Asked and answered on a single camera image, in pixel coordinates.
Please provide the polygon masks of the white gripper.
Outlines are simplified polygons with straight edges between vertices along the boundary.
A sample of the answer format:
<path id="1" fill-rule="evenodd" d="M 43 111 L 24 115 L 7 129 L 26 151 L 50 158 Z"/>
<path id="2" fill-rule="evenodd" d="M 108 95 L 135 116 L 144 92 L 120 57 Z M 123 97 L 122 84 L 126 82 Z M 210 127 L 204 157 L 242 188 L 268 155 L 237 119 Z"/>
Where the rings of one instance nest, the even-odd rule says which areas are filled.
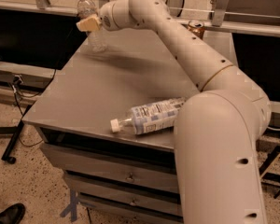
<path id="1" fill-rule="evenodd" d="M 108 2 L 99 9 L 99 17 L 94 14 L 77 23 L 80 32 L 94 32 L 101 29 L 101 24 L 108 31 L 115 31 L 116 24 L 113 20 L 114 2 Z"/>

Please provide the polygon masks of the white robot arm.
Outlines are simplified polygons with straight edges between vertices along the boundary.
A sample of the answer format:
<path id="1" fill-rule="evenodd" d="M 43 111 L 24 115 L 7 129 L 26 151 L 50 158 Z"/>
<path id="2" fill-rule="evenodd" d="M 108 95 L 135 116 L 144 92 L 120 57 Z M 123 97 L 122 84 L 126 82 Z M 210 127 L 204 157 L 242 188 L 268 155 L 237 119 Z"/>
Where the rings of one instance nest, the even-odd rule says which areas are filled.
<path id="1" fill-rule="evenodd" d="M 172 18 L 162 0 L 108 2 L 77 27 L 150 29 L 197 87 L 174 127 L 184 224 L 268 224 L 256 151 L 272 113 L 263 89 Z"/>

